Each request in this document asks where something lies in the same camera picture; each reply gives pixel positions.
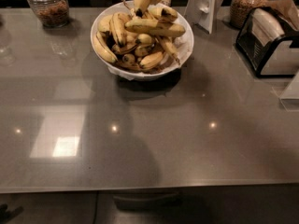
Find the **glass jar with granola right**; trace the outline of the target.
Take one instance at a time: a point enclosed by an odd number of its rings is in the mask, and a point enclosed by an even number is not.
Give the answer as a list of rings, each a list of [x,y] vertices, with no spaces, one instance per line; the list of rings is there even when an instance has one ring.
[[[232,0],[230,5],[230,23],[240,29],[249,13],[257,7],[264,7],[269,0]]]

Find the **yellow banana right horizontal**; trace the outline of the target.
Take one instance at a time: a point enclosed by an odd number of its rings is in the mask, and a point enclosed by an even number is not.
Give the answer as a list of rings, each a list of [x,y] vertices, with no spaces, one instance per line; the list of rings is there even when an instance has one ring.
[[[162,22],[153,19],[135,19],[125,23],[125,29],[129,32],[149,35],[161,35],[180,37],[185,34],[186,30],[183,25]]]

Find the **yellow banana upper left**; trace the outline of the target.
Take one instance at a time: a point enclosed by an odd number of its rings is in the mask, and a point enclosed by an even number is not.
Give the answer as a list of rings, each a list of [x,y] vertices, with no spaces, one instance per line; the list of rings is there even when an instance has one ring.
[[[116,12],[112,15],[110,20],[110,29],[112,36],[119,47],[124,47],[126,41],[126,29],[125,23],[130,20],[130,16],[127,13]]]

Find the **spotted banana upper right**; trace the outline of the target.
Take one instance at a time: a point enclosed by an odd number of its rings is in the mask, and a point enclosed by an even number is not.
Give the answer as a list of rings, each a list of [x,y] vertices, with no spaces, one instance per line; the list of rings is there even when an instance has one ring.
[[[175,21],[178,13],[171,7],[150,7],[149,13],[160,21]]]

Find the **yellow banana front centre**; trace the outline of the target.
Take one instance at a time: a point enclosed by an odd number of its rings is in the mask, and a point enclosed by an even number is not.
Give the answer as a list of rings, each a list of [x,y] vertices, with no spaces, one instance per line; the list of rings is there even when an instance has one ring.
[[[145,56],[139,63],[139,66],[143,70],[150,70],[160,63],[164,58],[164,53],[162,51],[153,52],[150,55]]]

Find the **white sign stand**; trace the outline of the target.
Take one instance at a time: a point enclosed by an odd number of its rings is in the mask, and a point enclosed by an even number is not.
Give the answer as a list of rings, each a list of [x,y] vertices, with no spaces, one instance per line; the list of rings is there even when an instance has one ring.
[[[184,17],[192,25],[199,25],[209,34],[213,31],[214,18],[223,0],[188,0]]]

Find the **white bowl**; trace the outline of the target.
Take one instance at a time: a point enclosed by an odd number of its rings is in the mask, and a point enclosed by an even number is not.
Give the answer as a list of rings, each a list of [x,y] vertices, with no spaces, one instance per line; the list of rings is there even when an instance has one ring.
[[[159,63],[159,67],[162,68],[161,71],[158,70],[150,71],[150,72],[129,71],[129,70],[125,70],[124,68],[118,67],[116,64],[108,63],[98,52],[98,46],[96,44],[96,32],[97,32],[98,22],[102,20],[105,16],[112,15],[114,12],[129,13],[129,10],[125,7],[123,3],[118,3],[111,7],[107,7],[99,13],[99,15],[94,20],[91,28],[91,44],[93,50],[97,55],[97,57],[107,67],[108,71],[111,74],[119,77],[123,77],[127,80],[138,80],[138,81],[155,80],[157,78],[167,75],[168,73],[176,69],[179,69],[191,57],[193,51],[193,45],[194,45],[194,36],[193,36],[192,28],[188,24],[186,19],[179,13],[177,18],[177,23],[182,25],[186,29],[185,34],[179,37],[176,41],[180,64],[177,64],[168,55],[165,55],[162,61]]]

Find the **glass jar with nuts left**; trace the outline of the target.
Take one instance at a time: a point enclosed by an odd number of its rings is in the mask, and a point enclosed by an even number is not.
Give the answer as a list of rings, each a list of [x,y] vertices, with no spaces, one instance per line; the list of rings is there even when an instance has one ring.
[[[43,26],[55,28],[68,24],[68,0],[27,0],[27,2]]]

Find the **yellow banana right diagonal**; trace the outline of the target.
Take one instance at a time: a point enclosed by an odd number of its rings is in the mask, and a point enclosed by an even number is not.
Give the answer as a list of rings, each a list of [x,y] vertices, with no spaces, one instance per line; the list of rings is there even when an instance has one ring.
[[[177,63],[180,63],[177,48],[173,44],[172,40],[166,36],[158,36],[157,39],[166,53]]]

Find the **yellow banana left rim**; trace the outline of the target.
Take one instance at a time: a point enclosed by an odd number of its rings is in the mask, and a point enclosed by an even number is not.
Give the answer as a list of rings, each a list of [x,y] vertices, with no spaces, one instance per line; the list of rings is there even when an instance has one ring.
[[[107,63],[115,63],[118,60],[117,56],[107,46],[107,43],[100,32],[97,32],[93,37],[93,48]]]

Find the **clear acrylic stand right edge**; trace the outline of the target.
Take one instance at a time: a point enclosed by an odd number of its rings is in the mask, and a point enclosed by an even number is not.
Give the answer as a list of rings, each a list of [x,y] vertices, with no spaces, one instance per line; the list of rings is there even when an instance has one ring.
[[[279,100],[287,111],[299,111],[299,71],[280,94]]]

